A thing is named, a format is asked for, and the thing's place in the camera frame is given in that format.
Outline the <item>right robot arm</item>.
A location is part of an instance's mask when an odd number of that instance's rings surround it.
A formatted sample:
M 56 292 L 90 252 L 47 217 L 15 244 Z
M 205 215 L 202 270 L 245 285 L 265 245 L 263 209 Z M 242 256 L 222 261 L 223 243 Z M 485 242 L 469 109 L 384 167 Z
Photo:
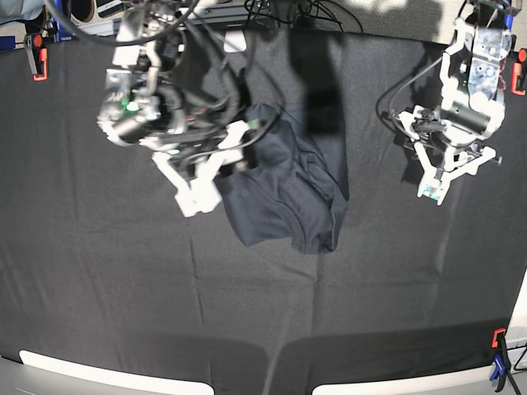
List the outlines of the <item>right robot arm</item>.
M 134 1 L 116 37 L 97 124 L 118 146 L 152 153 L 179 199 L 219 198 L 214 179 L 242 138 L 231 125 L 241 109 L 235 74 L 213 40 L 190 20 L 183 1 Z M 224 94 L 209 100 L 178 87 L 172 72 L 189 39 L 208 56 Z

